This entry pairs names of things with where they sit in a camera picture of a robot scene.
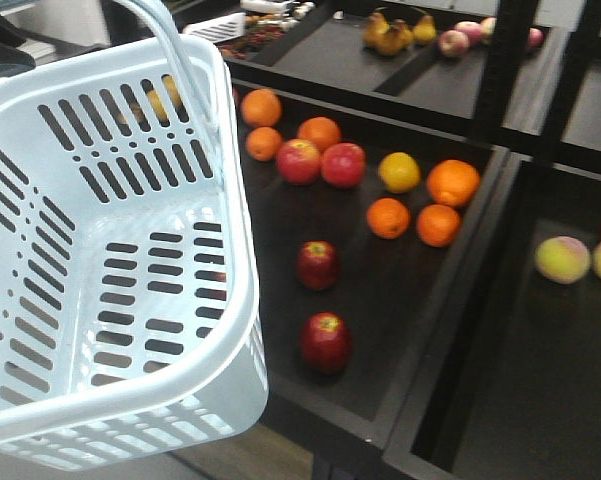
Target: red apple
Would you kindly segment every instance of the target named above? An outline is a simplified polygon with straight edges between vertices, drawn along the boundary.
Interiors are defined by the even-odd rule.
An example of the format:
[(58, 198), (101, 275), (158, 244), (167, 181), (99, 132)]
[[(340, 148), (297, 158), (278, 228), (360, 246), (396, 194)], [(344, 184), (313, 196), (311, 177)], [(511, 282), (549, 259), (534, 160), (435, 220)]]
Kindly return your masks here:
[(324, 240), (306, 242), (298, 252), (296, 274), (311, 290), (325, 290), (338, 280), (340, 260), (336, 248)]
[(540, 45), (542, 45), (543, 40), (544, 33), (542, 33), (542, 30), (539, 28), (530, 28), (529, 38), (527, 39), (527, 51), (538, 48)]
[(438, 37), (440, 53), (447, 58), (458, 58), (469, 50), (469, 37), (458, 30), (447, 30)]
[(464, 33), (469, 39), (469, 46), (473, 47), (482, 40), (482, 27), (478, 22), (465, 20), (458, 22), (453, 26), (454, 30)]
[(320, 151), (309, 140), (288, 140), (276, 153), (276, 166), (287, 182), (308, 185), (320, 177)]
[(329, 375), (342, 371), (352, 353), (351, 332), (338, 315), (317, 313), (302, 326), (300, 354), (318, 372)]
[(322, 178), (338, 188), (351, 188), (362, 182), (367, 156), (359, 145), (336, 143), (322, 153)]

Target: basket handle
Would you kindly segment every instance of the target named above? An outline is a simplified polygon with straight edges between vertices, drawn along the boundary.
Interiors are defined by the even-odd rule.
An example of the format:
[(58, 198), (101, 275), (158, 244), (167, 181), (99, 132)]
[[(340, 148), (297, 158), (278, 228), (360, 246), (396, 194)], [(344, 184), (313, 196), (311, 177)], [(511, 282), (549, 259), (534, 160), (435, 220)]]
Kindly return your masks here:
[[(37, 3), (39, 0), (0, 0), (0, 12), (9, 8), (25, 5), (28, 3)], [(173, 68), (174, 80), (179, 87), (182, 102), (191, 112), (202, 112), (205, 123), (213, 132), (219, 128), (217, 115), (213, 115), (217, 107), (215, 99), (210, 102), (206, 95), (203, 95), (203, 89), (196, 75), (193, 72), (193, 66), (184, 49), (178, 30), (171, 13), (160, 0), (114, 0), (116, 3), (135, 13), (151, 29), (156, 39), (162, 46), (167, 58), (167, 62)], [(191, 86), (197, 94), (194, 98), (188, 88)]]

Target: floor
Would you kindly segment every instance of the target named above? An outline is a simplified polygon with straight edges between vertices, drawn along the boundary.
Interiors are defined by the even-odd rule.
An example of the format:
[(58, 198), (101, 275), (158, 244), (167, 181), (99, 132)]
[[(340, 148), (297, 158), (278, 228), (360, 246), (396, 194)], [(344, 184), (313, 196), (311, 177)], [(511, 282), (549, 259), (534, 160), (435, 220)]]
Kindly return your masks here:
[(261, 424), (172, 455), (209, 480), (310, 480), (313, 467), (310, 452)]

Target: basket slot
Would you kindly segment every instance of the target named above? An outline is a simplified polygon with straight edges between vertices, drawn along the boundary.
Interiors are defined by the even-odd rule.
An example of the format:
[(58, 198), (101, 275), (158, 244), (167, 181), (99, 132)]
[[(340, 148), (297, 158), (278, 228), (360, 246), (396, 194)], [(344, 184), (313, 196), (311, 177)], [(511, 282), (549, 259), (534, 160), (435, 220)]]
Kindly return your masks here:
[(128, 347), (133, 343), (133, 337), (119, 332), (98, 332), (96, 334), (96, 341), (100, 343), (107, 343), (111, 345), (120, 345), (122, 347)]
[(78, 135), (78, 138), (82, 141), (83, 145), (90, 147), (94, 144), (93, 139), (89, 135), (89, 132), (85, 128), (85, 122), (83, 122), (79, 117), (76, 111), (74, 110), (71, 103), (68, 100), (60, 100), (58, 102), (58, 106), (64, 116), (69, 121), (69, 124), (73, 128), (73, 130)]
[(25, 405), (33, 402), (31, 398), (26, 397), (9, 387), (5, 387), (4, 385), (0, 387), (0, 398), (12, 405)]
[(102, 138), (105, 142), (113, 140), (113, 135), (111, 134), (109, 127), (100, 115), (100, 112), (98, 111), (96, 105), (93, 103), (93, 100), (91, 100), (91, 97), (89, 97), (89, 95), (82, 94), (78, 96), (78, 99), (84, 110), (87, 112), (87, 115), (89, 115), (89, 119), (91, 120), (93, 126), (96, 128), (96, 131), (98, 132), (98, 134), (100, 134), (100, 138)]
[(37, 341), (39, 344), (51, 350), (56, 349), (56, 341), (52, 337), (41, 331), (37, 326), (31, 325), (29, 322), (27, 322), (21, 317), (16, 317), (15, 325), (20, 331), (22, 331), (22, 333), (28, 335), (33, 340)]
[(0, 149), (0, 224), (12, 233), (22, 214), (19, 204), (25, 200), (28, 184), (29, 178)]
[(148, 330), (155, 330), (157, 332), (182, 333), (184, 326), (179, 322), (171, 322), (169, 320), (151, 318), (147, 320), (146, 328)]
[(30, 385), (42, 393), (49, 393), (51, 390), (49, 382), (30, 372), (26, 368), (16, 365), (15, 363), (6, 362), (4, 365), (4, 371), (7, 373), (7, 375), (12, 376), (22, 383)]
[(35, 319), (41, 320), (43, 324), (48, 325), (54, 330), (58, 329), (59, 323), (56, 317), (34, 304), (29, 298), (20, 297), (20, 306), (33, 315)]

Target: black display tray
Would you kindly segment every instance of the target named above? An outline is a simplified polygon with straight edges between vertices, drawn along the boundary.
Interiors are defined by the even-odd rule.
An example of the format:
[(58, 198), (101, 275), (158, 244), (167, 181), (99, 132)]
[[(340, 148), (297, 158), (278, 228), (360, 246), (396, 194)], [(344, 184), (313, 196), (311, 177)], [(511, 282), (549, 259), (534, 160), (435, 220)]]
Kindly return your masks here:
[(385, 452), (384, 478), (601, 479), (601, 279), (564, 286), (533, 252), (593, 249), (601, 176), (512, 156)]
[[(443, 58), (435, 44), (411, 46), (395, 57), (381, 57), (362, 44), (366, 16), (383, 7), (389, 20), (402, 18), (413, 26), (421, 13), (409, 5), (388, 1), (316, 3), (318, 8), (280, 40), (248, 60), (228, 59), (232, 75), (454, 134), (469, 133), (487, 59), (486, 46), (474, 48), (459, 60)], [(336, 11), (343, 12), (342, 20), (333, 18)], [(453, 10), (427, 11), (440, 32), (460, 20), (481, 20)], [(224, 13), (226, 9), (218, 11), (218, 15)], [(186, 9), (175, 18), (179, 25), (194, 21)], [(528, 130), (529, 123), (534, 122), (532, 114), (541, 115), (550, 101), (547, 92), (567, 35), (558, 28), (544, 31), (542, 48), (522, 64), (505, 119), (508, 130)]]
[[(235, 81), (241, 96), (256, 85)], [(472, 145), (458, 137), (383, 117), (279, 92), (284, 115), (279, 129), (293, 138), (300, 123), (325, 115), (344, 140), (367, 153), (365, 180), (351, 190), (324, 181), (285, 183), (274, 163), (257, 162), (241, 150), (253, 239), (260, 274), (262, 322), (271, 397), (263, 421), (358, 478), (370, 478), (444, 303), (447, 286), (474, 233), (474, 226), (501, 171), (507, 150)], [(249, 129), (238, 122), (242, 146)], [(463, 212), (463, 227), (446, 249), (426, 246), (412, 226), (394, 241), (376, 237), (364, 214), (389, 195), (376, 175), (392, 151), (416, 158), (423, 176), (437, 162), (459, 158), (482, 172), (477, 196)], [(424, 183), (396, 195), (412, 213), (430, 199)], [(341, 255), (338, 284), (325, 292), (305, 289), (295, 277), (295, 258), (308, 240), (326, 239)], [(354, 354), (337, 376), (310, 371), (299, 358), (301, 325), (330, 310), (350, 324)]]
[(560, 162), (601, 173), (601, 38), (575, 101), (560, 147)]

